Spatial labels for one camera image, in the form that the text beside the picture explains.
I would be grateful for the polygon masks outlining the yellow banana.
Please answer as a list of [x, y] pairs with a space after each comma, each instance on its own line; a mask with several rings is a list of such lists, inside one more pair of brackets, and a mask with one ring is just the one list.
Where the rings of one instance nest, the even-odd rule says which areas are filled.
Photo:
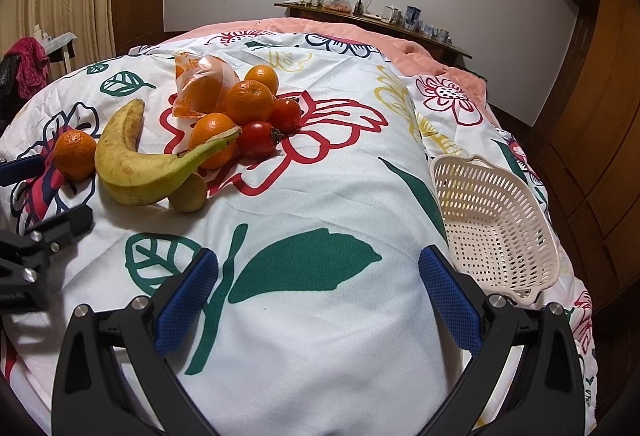
[[107, 193], [122, 205], [151, 205], [170, 196], [202, 162], [241, 134], [241, 128], [233, 126], [186, 153], [141, 153], [143, 114], [140, 99], [123, 105], [104, 127], [94, 152], [96, 174]]

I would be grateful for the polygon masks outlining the small green yellow pear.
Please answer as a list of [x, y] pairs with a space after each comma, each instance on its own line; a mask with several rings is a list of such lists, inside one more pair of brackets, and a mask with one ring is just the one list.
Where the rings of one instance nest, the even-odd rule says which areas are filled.
[[190, 174], [182, 185], [168, 196], [172, 208], [180, 213], [199, 211], [207, 200], [207, 185], [202, 176]]

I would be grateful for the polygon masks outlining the white plastic basket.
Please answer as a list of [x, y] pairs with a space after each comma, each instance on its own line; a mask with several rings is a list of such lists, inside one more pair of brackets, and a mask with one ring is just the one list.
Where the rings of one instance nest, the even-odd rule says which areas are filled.
[[431, 175], [454, 268], [488, 295], [534, 306], [558, 281], [560, 261], [528, 185], [479, 155], [439, 155]]

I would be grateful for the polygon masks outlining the bag of oranges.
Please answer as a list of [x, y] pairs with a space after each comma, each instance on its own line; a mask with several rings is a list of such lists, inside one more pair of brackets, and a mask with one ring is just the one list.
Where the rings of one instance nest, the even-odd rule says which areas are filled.
[[200, 119], [224, 110], [224, 98], [240, 81], [232, 66], [218, 56], [197, 56], [185, 51], [175, 56], [177, 96], [172, 115]]

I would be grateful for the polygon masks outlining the red tomato front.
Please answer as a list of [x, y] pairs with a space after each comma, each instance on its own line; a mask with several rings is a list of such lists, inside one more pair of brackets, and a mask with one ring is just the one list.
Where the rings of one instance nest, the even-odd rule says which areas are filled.
[[247, 159], [266, 159], [277, 151], [282, 137], [281, 131], [268, 122], [252, 122], [242, 127], [236, 144]]

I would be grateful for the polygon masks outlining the red tomato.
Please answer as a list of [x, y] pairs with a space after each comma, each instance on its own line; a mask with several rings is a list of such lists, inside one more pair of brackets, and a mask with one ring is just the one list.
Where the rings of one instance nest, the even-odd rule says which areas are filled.
[[271, 126], [280, 133], [295, 133], [299, 127], [302, 110], [295, 98], [277, 99], [274, 102], [272, 113], [268, 119]]
[[268, 122], [252, 122], [242, 127], [236, 144], [247, 159], [266, 159], [277, 151], [282, 137], [281, 131]]

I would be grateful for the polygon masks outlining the large front orange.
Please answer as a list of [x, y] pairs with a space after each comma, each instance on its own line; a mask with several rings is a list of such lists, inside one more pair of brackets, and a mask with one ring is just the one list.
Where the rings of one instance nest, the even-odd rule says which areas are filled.
[[276, 97], [261, 82], [240, 81], [224, 96], [222, 111], [236, 125], [265, 122], [272, 114]]

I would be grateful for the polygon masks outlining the pink clothing pile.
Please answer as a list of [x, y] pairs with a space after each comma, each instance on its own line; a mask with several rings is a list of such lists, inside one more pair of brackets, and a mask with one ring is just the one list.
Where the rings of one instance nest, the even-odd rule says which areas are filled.
[[6, 52], [6, 58], [17, 60], [18, 95], [29, 100], [47, 86], [49, 57], [35, 37], [23, 37]]

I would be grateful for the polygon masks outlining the white side table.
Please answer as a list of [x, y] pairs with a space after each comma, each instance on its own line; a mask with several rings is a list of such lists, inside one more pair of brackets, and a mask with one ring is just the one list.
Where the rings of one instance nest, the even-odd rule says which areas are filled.
[[70, 60], [75, 56], [74, 41], [76, 39], [77, 36], [73, 32], [64, 32], [58, 36], [43, 34], [39, 41], [49, 61], [62, 63], [64, 74], [69, 74], [73, 70]]

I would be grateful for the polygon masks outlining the wooden wardrobe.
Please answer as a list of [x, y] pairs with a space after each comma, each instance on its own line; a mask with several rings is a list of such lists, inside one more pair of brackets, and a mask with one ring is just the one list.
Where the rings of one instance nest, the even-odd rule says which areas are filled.
[[570, 1], [573, 37], [534, 125], [534, 165], [601, 309], [639, 279], [639, 0]]

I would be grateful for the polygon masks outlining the floral white bed sheet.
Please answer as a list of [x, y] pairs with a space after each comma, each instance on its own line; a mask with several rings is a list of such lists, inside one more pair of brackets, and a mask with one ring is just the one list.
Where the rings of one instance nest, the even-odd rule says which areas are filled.
[[83, 67], [21, 109], [2, 156], [50, 157], [70, 129], [97, 138], [137, 99], [140, 151], [183, 151], [192, 125], [171, 110], [181, 52], [215, 55], [239, 74], [273, 67], [282, 96], [302, 108], [299, 130], [270, 159], [208, 173], [207, 203], [193, 214], [165, 202], [120, 205], [98, 179], [68, 183], [53, 167], [4, 189], [4, 229], [24, 233], [79, 204], [92, 208], [94, 225], [54, 261], [50, 308], [4, 321], [2, 381], [47, 430], [73, 308], [108, 310], [151, 294], [207, 247], [221, 273], [171, 363], [217, 430], [416, 434], [469, 360], [416, 266], [424, 246], [447, 245], [431, 161], [483, 157], [521, 178], [540, 207], [544, 184], [514, 136], [450, 76], [402, 75], [375, 47], [308, 32], [183, 39]]

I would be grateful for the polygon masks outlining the wooden headboard shelf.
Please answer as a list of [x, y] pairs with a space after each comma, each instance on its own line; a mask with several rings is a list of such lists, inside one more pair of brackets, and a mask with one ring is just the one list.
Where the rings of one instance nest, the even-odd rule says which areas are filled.
[[469, 60], [472, 58], [472, 55], [468, 52], [452, 44], [440, 42], [434, 38], [427, 37], [422, 32], [411, 32], [411, 30], [405, 30], [401, 26], [388, 24], [375, 18], [353, 16], [352, 14], [326, 10], [325, 8], [301, 6], [297, 3], [276, 2], [274, 6], [285, 9], [288, 18], [306, 18], [307, 20], [318, 22], [352, 24], [368, 32], [378, 32], [382, 35], [414, 41], [430, 52], [430, 55], [436, 61], [448, 66], [455, 66], [460, 58], [468, 58]]

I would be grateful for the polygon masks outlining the pink quilt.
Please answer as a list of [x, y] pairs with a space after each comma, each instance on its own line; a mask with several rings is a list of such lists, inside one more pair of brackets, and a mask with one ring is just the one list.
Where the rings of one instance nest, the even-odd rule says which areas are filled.
[[402, 75], [435, 75], [445, 76], [452, 80], [492, 125], [500, 126], [497, 117], [492, 113], [487, 103], [486, 81], [484, 79], [466, 70], [461, 70], [461, 68], [447, 66], [436, 61], [426, 49], [412, 40], [395, 38], [378, 32], [368, 32], [354, 24], [323, 23], [306, 18], [263, 18], [253, 21], [209, 24], [194, 28], [189, 32], [179, 32], [177, 36], [167, 38], [166, 42], [215, 35], [218, 32], [242, 32], [242, 30], [309, 32], [309, 34], [368, 44], [378, 48], [386, 58], [389, 58]]

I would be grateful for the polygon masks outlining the blue white mug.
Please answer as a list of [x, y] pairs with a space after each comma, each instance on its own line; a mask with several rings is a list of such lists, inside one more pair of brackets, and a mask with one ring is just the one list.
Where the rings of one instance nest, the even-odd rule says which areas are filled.
[[404, 16], [405, 29], [416, 30], [420, 27], [421, 10], [416, 6], [406, 6]]

